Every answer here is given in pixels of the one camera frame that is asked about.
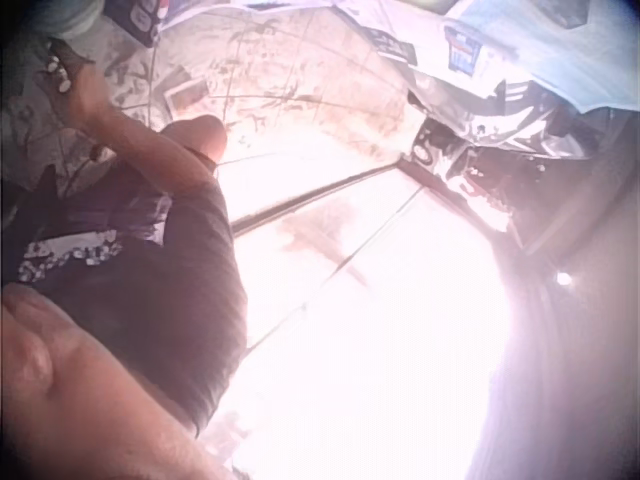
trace bright light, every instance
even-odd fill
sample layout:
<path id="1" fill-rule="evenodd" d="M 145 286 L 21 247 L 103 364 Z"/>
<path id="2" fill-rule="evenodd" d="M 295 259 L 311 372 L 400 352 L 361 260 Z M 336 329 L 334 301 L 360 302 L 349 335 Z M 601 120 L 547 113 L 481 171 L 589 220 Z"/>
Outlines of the bright light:
<path id="1" fill-rule="evenodd" d="M 573 279 L 571 278 L 571 275 L 566 272 L 558 272 L 556 274 L 556 282 L 558 282 L 558 285 L 568 287 L 573 283 Z"/>

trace object in hand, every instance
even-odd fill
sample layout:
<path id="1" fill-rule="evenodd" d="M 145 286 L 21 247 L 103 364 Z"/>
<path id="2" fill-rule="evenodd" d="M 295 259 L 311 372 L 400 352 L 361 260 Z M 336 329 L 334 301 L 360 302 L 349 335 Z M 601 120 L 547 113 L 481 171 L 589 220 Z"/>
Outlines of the object in hand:
<path id="1" fill-rule="evenodd" d="M 49 63 L 47 64 L 47 72 L 53 73 L 60 66 L 60 59 L 56 56 L 49 57 Z"/>

